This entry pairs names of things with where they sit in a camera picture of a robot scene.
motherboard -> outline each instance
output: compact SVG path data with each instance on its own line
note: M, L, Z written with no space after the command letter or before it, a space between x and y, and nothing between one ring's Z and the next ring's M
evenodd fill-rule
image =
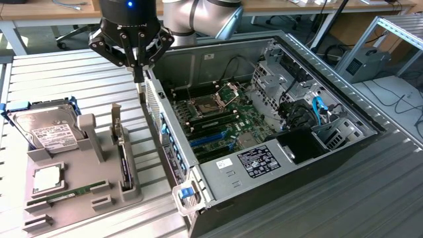
M173 101L172 108L200 163L264 142L273 133L245 88L234 83L213 94Z

open computer tower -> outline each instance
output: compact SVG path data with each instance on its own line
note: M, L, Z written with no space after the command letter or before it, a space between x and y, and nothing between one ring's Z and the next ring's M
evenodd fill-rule
M284 35L174 48L145 73L145 117L190 237L333 171L382 134L310 59Z

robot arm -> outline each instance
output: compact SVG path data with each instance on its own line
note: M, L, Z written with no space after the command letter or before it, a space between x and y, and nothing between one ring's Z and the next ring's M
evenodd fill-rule
M240 0L162 0L162 3L166 28L157 20L154 0L100 0L100 29L89 36L88 44L116 66L133 72L134 83L144 81L142 71L153 66L170 45L194 44L194 31L226 40L241 18Z
M116 66L125 66L133 72L134 83L141 83L142 70L153 65L173 43L169 31L158 23L156 2L100 0L100 8L100 29L89 36L89 47ZM108 45L105 38L124 53Z

chair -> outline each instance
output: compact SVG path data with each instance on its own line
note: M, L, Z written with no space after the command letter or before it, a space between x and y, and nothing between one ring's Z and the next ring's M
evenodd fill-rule
M61 50L66 50L66 44L62 42L65 39L69 39L72 36L76 36L77 34L85 32L85 31L96 31L96 28L98 27L98 24L88 24L82 27L78 27L77 25L73 25L73 30L66 33L65 35L56 38L57 47Z

hard drive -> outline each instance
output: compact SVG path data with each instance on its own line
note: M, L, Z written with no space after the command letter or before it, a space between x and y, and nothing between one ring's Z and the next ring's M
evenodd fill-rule
M80 115L74 97L45 102L12 102L0 105L2 117L25 137L30 149L45 148L52 154L77 148L85 139L78 130Z

